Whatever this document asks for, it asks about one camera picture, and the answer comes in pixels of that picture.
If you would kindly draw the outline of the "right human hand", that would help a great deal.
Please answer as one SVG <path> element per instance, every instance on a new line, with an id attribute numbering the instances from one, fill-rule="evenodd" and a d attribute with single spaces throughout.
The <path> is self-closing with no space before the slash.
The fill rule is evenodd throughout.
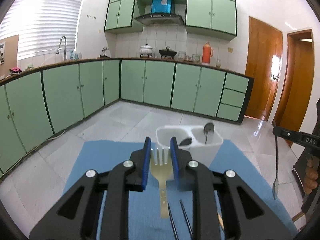
<path id="1" fill-rule="evenodd" d="M 313 159 L 310 158 L 307 162 L 307 167 L 305 169 L 305 177 L 303 189 L 306 194 L 310 194 L 314 189 L 317 188 L 318 183 L 318 172 L 313 168 Z"/>

